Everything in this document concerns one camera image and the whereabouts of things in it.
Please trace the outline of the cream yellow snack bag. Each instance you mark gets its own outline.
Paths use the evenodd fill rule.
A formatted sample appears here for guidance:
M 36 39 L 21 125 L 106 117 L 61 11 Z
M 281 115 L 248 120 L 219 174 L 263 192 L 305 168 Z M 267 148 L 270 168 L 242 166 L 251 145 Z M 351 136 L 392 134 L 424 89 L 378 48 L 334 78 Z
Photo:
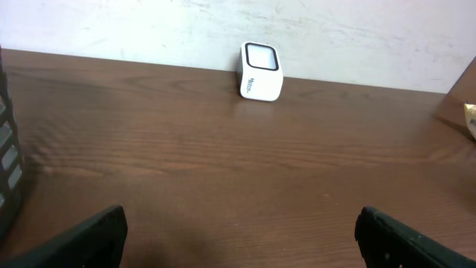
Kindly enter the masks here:
M 464 103 L 466 126 L 473 138 L 476 138 L 476 108 L 474 104 Z

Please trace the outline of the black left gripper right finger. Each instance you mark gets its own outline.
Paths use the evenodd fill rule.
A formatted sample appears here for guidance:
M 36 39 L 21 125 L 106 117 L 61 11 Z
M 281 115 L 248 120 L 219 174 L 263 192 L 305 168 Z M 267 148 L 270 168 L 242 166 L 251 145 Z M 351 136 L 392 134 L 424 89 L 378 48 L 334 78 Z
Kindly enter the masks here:
M 367 267 L 475 268 L 475 261 L 380 210 L 365 206 L 354 237 Z

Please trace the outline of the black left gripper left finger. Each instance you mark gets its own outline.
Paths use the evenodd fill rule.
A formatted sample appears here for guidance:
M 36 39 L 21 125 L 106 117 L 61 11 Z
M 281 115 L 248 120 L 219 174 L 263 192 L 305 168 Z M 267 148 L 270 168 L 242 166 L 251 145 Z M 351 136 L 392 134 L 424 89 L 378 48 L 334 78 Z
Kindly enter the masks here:
M 113 205 L 1 266 L 118 268 L 127 232 L 123 207 Z

